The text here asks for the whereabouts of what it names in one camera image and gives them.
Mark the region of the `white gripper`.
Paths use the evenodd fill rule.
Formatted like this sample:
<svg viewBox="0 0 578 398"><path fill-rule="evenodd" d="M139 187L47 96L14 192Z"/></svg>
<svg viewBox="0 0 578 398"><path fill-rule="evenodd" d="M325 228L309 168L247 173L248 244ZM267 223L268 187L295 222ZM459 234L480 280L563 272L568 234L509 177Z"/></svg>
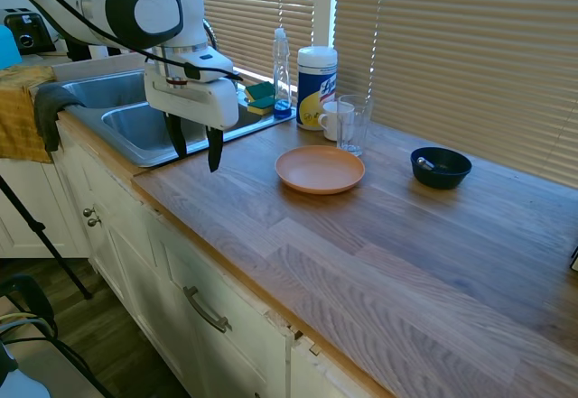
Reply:
<svg viewBox="0 0 578 398"><path fill-rule="evenodd" d="M231 79L220 77L209 82L182 79L173 85L160 73L157 62L144 65L144 90L150 107L164 112L164 122L179 158L187 155L182 118L206 125L208 164L211 172L219 168L224 133L238 122L238 94Z"/></svg>

